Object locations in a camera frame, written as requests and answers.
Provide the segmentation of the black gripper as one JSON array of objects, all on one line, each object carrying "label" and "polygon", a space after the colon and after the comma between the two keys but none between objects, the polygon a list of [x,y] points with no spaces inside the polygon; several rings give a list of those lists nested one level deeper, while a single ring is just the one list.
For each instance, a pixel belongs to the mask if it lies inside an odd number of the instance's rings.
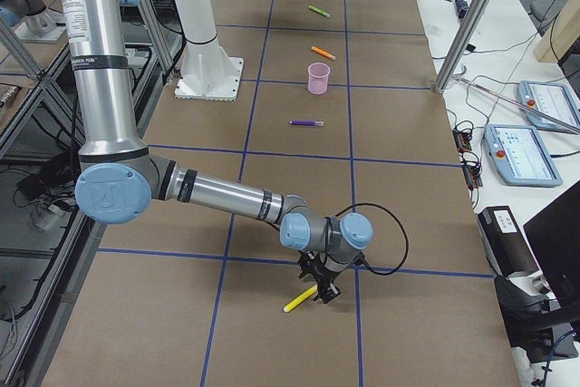
[{"label": "black gripper", "polygon": [[328,269],[319,254],[302,252],[298,259],[298,265],[301,268],[300,278],[310,275],[316,282],[315,300],[320,299],[323,303],[330,303],[340,295],[340,289],[334,283],[335,278],[340,273]]}]

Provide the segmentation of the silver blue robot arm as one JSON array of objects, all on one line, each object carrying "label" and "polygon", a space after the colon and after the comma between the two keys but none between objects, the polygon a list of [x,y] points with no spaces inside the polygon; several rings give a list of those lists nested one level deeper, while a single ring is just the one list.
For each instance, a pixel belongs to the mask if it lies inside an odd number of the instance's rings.
[{"label": "silver blue robot arm", "polygon": [[88,217],[120,224],[140,215],[153,199],[223,210],[278,225],[280,242],[299,252],[303,275],[330,302],[335,278],[364,263],[372,224],[358,213],[320,218],[295,195],[281,195],[219,179],[150,153],[133,109],[121,25],[121,0],[61,0],[81,105],[85,142],[76,202]]}]

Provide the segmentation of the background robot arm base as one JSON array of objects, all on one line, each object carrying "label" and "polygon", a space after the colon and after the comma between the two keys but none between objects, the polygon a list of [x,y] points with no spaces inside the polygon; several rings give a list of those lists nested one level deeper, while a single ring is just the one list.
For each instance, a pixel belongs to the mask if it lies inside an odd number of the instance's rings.
[{"label": "background robot arm base", "polygon": [[1,20],[28,43],[56,43],[65,31],[63,14],[44,0],[1,0]]}]

